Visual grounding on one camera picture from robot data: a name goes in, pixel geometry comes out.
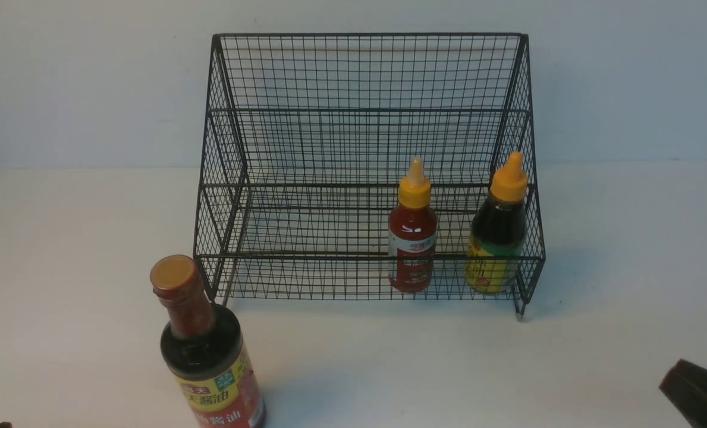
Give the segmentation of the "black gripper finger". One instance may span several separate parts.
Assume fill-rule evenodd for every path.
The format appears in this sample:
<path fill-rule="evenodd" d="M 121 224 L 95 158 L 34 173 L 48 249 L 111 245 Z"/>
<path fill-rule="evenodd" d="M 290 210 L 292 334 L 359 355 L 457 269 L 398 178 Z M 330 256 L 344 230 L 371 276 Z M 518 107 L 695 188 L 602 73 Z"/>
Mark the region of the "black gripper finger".
<path fill-rule="evenodd" d="M 707 427 L 707 369 L 682 358 L 665 375 L 659 390 L 691 427 Z"/>

